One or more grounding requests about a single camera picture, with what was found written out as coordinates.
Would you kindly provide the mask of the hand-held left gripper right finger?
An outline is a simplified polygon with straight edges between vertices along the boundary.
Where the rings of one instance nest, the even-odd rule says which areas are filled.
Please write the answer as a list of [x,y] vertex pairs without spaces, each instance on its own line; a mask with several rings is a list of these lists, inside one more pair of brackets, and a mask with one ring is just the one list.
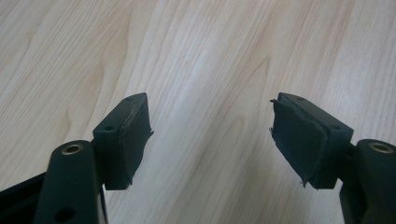
[[347,152],[353,129],[303,97],[281,92],[273,101],[270,129],[276,147],[315,189],[332,189],[337,161]]

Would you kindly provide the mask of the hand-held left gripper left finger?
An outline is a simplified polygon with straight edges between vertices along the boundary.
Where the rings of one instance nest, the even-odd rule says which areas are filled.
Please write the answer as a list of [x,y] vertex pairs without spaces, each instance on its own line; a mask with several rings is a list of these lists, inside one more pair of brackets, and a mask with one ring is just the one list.
[[128,189],[153,135],[147,94],[121,100],[92,133],[99,176],[106,190]]

